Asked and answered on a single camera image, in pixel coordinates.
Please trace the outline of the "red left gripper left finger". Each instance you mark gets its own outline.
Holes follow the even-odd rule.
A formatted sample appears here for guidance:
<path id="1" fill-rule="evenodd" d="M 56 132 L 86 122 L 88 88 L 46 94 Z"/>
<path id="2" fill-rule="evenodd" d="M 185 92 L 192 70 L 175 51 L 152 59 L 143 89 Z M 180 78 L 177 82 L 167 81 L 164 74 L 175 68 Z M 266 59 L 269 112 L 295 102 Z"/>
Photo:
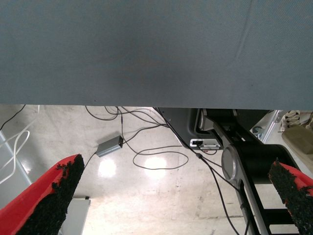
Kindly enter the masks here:
<path id="1" fill-rule="evenodd" d="M 58 234 L 84 168 L 84 160 L 80 154 L 57 162 L 1 209 L 0 233 Z"/>

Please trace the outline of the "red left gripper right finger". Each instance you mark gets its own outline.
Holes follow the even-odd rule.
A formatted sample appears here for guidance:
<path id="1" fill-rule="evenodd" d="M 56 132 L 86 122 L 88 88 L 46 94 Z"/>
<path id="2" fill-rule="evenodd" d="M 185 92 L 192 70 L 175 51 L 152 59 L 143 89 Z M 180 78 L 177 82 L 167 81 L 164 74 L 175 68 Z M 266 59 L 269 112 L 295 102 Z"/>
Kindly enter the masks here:
<path id="1" fill-rule="evenodd" d="M 301 235 L 313 233 L 313 179 L 299 169 L 274 161 L 268 173 Z"/>

